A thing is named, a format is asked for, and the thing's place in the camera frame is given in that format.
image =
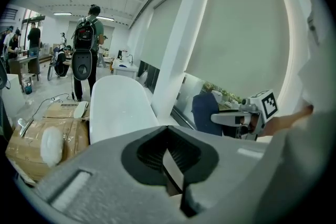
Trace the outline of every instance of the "ceiling light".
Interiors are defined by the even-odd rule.
[[[101,16],[97,16],[97,19],[102,19],[102,20],[111,20],[112,22],[114,22],[113,18],[108,18],[108,17],[101,17]]]
[[[55,12],[54,15],[72,15],[70,12]]]

